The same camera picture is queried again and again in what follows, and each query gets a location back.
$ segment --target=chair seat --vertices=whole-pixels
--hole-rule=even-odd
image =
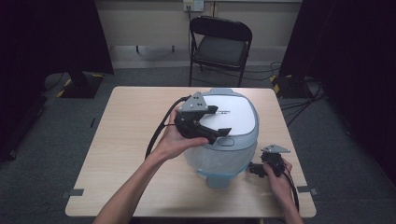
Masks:
[[[195,51],[194,59],[202,62],[218,63],[219,65],[241,67],[244,64],[246,51],[247,44],[244,41],[204,36]]]

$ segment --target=light wood tabletop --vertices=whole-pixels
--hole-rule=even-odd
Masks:
[[[116,190],[143,162],[151,136],[169,107],[180,97],[209,88],[117,87],[112,92],[65,212],[71,217],[95,217]],[[282,154],[292,165],[296,187],[306,186],[304,173],[291,142],[275,93],[270,89],[235,88],[255,106],[260,117],[258,146],[277,144],[291,150]],[[316,214],[310,192],[299,192],[300,214]],[[134,213],[135,217],[282,217],[268,179],[248,170],[227,189],[211,189],[186,163],[184,155],[167,161],[152,178]]]

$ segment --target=white lid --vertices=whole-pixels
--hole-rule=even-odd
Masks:
[[[232,128],[229,135],[251,133],[256,125],[251,105],[245,97],[232,95],[204,96],[207,105],[219,107],[214,115],[204,115],[200,123],[213,130]]]

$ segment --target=black folding chair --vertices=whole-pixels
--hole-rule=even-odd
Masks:
[[[230,71],[240,71],[237,86],[240,87],[252,40],[250,29],[240,21],[200,16],[191,20],[190,33],[189,86],[191,86],[192,80],[200,80],[192,78],[193,64],[198,63],[201,69],[202,65],[207,65]],[[196,35],[203,36],[199,44]]]

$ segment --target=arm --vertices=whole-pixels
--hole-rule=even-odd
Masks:
[[[286,168],[291,171],[291,164],[283,159]],[[287,178],[283,175],[280,177],[276,177],[272,167],[265,163],[264,170],[268,174],[268,179],[270,182],[271,191],[274,193],[277,202],[279,203],[280,208],[285,216],[286,223],[288,224],[301,224],[303,220],[297,211],[297,208],[294,204],[293,197],[291,195],[290,183]]]
[[[174,123],[175,116],[174,110],[169,123]],[[185,139],[175,126],[166,127],[154,151],[110,198],[93,223],[129,223],[149,181],[163,163],[177,157],[189,147],[198,147],[207,142],[205,138]]]

